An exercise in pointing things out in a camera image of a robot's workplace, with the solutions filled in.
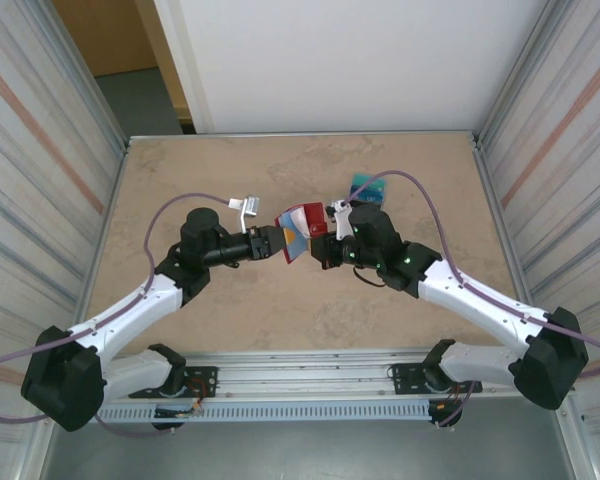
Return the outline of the red card holder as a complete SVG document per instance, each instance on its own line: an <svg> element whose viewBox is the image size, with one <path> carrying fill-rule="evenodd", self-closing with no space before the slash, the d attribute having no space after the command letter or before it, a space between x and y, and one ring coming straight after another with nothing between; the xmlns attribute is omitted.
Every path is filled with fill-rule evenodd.
<svg viewBox="0 0 600 480"><path fill-rule="evenodd" d="M310 249L311 240L327 232L324 206L320 202L294 205L282 212L275 225L283 229L287 264Z"/></svg>

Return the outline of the dark blue card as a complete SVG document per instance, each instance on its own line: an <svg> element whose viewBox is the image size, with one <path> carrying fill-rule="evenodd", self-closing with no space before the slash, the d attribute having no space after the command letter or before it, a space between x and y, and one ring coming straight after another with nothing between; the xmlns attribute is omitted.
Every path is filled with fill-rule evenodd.
<svg viewBox="0 0 600 480"><path fill-rule="evenodd" d="M384 203L384 190L379 187L368 186L351 199L352 204L373 204L382 206Z"/></svg>

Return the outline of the teal card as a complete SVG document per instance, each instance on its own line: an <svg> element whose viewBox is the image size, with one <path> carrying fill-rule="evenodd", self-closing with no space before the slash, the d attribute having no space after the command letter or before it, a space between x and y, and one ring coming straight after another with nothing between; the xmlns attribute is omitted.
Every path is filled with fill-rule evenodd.
<svg viewBox="0 0 600 480"><path fill-rule="evenodd" d="M350 192L360 189L373 195L383 195L386 190L386 180L383 177L375 178L373 175L355 173L352 177Z"/></svg>

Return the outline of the wooden door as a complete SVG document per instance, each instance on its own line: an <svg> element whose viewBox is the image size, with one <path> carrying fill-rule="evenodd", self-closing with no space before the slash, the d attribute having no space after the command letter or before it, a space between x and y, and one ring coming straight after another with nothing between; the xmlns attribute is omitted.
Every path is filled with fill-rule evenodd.
<svg viewBox="0 0 600 480"><path fill-rule="evenodd" d="M51 0L128 136L196 132L154 0Z"/></svg>

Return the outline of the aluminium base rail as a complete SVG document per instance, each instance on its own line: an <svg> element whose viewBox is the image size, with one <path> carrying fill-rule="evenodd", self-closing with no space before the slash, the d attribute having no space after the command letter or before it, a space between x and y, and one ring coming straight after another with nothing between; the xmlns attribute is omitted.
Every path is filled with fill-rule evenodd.
<svg viewBox="0 0 600 480"><path fill-rule="evenodd" d="M417 363L423 348L189 352L189 366L218 369L217 401L312 401L393 397L388 369Z"/></svg>

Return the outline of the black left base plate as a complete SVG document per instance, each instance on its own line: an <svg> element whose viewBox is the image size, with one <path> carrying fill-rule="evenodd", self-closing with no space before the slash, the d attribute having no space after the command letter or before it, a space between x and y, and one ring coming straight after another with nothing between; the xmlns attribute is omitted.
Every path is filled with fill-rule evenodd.
<svg viewBox="0 0 600 480"><path fill-rule="evenodd" d="M205 400L214 398L218 386L218 368L212 366L187 366L181 398Z"/></svg>

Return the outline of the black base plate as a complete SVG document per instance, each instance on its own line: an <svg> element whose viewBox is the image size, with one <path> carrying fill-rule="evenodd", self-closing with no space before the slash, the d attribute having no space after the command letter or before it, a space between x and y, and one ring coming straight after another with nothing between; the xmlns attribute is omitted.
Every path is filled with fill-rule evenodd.
<svg viewBox="0 0 600 480"><path fill-rule="evenodd" d="M444 383L434 386L426 377L421 363L395 363L386 370L386 375L393 384L396 395L461 395L466 394L471 386L470 381L462 383Z"/></svg>
<svg viewBox="0 0 600 480"><path fill-rule="evenodd" d="M181 398L205 400L214 398L218 386L218 368L212 366L187 366Z"/></svg>

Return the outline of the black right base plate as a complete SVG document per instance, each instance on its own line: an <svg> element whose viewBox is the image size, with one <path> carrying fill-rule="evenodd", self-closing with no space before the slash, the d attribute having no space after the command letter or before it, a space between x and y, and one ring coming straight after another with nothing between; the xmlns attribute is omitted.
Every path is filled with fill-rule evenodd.
<svg viewBox="0 0 600 480"><path fill-rule="evenodd" d="M444 383L434 386L426 377L421 363L395 363L386 370L386 375L393 384L396 395L461 395L466 394L471 386L470 381L462 383Z"/></svg>

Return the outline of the corrugated enclosure panel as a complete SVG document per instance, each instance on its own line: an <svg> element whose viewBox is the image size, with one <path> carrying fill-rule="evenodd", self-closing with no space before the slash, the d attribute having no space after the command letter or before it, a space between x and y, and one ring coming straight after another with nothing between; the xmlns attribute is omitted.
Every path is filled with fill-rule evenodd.
<svg viewBox="0 0 600 480"><path fill-rule="evenodd" d="M600 340L600 0L550 0L479 143L527 293ZM600 376L576 393L600 475Z"/></svg>
<svg viewBox="0 0 600 480"><path fill-rule="evenodd" d="M50 0L0 0L0 356L83 312L125 143ZM0 366L0 480L31 442L26 367Z"/></svg>

